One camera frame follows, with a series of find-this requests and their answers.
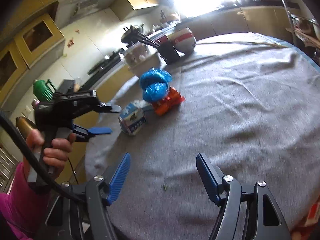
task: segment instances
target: hand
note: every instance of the hand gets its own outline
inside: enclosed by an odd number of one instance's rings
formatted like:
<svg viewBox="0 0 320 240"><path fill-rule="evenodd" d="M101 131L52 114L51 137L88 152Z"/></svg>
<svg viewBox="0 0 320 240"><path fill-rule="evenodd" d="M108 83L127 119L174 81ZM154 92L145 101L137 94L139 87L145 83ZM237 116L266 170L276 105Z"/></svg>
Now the hand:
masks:
<svg viewBox="0 0 320 240"><path fill-rule="evenodd" d="M72 133L69 136L69 140L56 138L52 140L52 148L44 149L44 162L49 166L56 167L56 171L53 174L53 179L56 179L63 171L66 162L68 160L68 153L72 151L72 144L76 140L76 134ZM26 143L28 147L33 151L36 146L42 146L44 139L38 129L33 129L27 137ZM30 171L30 164L23 157L24 163L24 176L27 179Z"/></svg>

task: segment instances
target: range hood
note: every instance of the range hood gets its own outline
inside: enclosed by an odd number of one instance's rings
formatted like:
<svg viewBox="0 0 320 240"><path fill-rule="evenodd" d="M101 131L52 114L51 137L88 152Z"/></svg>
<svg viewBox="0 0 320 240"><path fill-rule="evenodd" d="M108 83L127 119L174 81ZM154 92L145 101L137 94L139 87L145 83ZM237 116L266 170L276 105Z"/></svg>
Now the range hood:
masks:
<svg viewBox="0 0 320 240"><path fill-rule="evenodd" d="M99 10L108 8L114 0L58 0L55 24L59 29Z"/></svg>

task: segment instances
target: brass nozzle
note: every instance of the brass nozzle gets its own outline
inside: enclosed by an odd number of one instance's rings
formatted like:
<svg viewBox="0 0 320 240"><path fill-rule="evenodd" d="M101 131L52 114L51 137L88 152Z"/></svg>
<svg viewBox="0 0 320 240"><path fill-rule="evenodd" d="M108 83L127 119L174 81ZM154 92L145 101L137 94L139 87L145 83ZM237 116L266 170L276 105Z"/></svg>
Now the brass nozzle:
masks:
<svg viewBox="0 0 320 240"><path fill-rule="evenodd" d="M26 140L29 133L36 128L36 124L30 121L28 118L24 116L20 116L16 118L16 127L21 133L22 137Z"/></svg>

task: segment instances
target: blue plastic bag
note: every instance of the blue plastic bag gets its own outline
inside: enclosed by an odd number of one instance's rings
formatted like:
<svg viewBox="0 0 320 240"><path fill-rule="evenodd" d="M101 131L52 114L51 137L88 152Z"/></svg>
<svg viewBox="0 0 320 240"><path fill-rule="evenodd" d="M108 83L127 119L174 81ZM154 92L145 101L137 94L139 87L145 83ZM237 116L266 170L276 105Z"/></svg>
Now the blue plastic bag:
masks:
<svg viewBox="0 0 320 240"><path fill-rule="evenodd" d="M142 93L143 100L154 103L166 97L169 93L168 83L153 83L145 88Z"/></svg>
<svg viewBox="0 0 320 240"><path fill-rule="evenodd" d="M151 68L141 75L139 85L142 89L145 89L153 83L168 83L171 81L172 77L167 71L158 68Z"/></svg>

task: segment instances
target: green thermos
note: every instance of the green thermos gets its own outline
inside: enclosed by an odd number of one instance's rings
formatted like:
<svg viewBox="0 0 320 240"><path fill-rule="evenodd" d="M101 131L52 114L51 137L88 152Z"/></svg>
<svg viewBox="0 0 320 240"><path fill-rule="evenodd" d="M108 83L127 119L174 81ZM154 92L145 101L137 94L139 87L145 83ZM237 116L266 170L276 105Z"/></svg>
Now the green thermos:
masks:
<svg viewBox="0 0 320 240"><path fill-rule="evenodd" d="M54 91L49 88L48 84L52 86ZM33 82L33 94L38 98L40 102L50 101L55 91L56 88L54 87L50 79L48 79L47 82L44 80L36 79Z"/></svg>

